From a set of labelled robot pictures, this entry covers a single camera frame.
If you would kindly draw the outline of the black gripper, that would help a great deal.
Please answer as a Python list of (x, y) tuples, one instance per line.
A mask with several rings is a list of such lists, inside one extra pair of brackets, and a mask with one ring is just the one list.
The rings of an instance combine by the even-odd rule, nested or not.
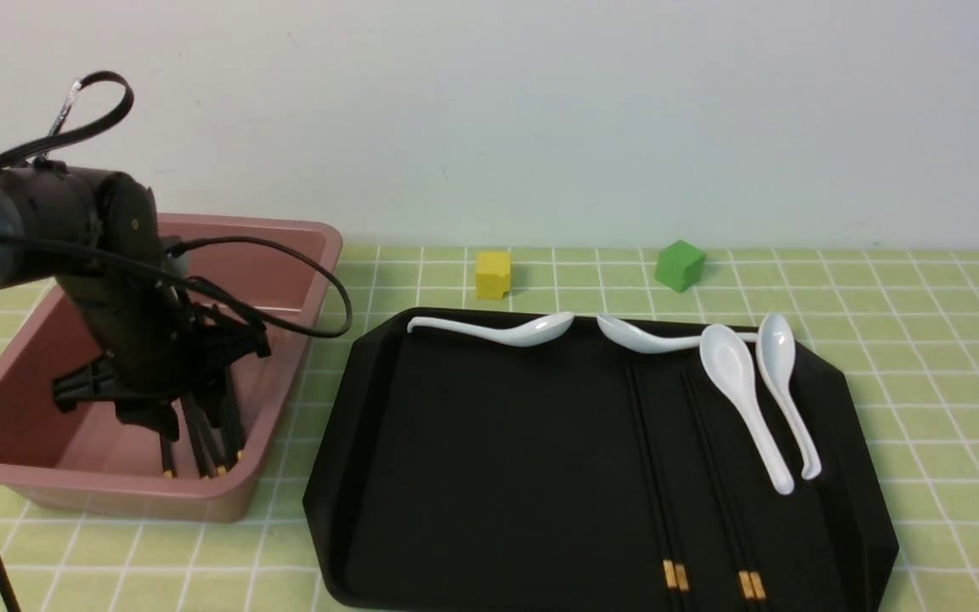
[(221, 428), (235, 407), (233, 364), (271, 353), (264, 325), (190, 301), (166, 283), (113, 268), (55, 279), (99, 351), (52, 381), (62, 413), (109, 402), (121, 423), (175, 430), (172, 404), (187, 400)]

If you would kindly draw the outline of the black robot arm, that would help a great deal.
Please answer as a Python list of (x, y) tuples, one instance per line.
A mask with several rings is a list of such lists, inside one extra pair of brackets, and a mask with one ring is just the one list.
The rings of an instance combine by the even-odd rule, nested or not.
[(228, 293), (189, 276), (185, 241), (163, 236), (153, 193), (124, 172), (62, 164), (0, 170), (0, 290), (54, 279), (98, 355), (52, 379), (62, 413), (114, 406), (121, 423), (179, 436), (172, 405), (221, 428), (234, 415), (232, 365), (269, 355), (264, 323), (197, 303)]

